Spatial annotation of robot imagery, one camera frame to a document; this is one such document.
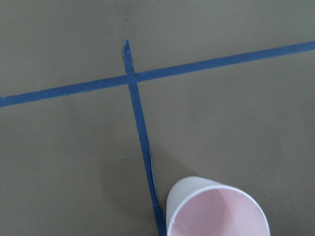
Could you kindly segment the pink paper cup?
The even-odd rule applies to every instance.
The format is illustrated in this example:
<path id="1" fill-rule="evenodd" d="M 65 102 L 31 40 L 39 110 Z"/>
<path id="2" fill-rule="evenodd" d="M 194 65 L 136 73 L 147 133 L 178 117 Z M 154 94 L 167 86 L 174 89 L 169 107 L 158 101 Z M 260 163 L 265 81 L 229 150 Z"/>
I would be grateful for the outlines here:
<path id="1" fill-rule="evenodd" d="M 201 177 L 186 177 L 166 201 L 168 236 L 269 236 L 259 204 L 244 191 Z"/>

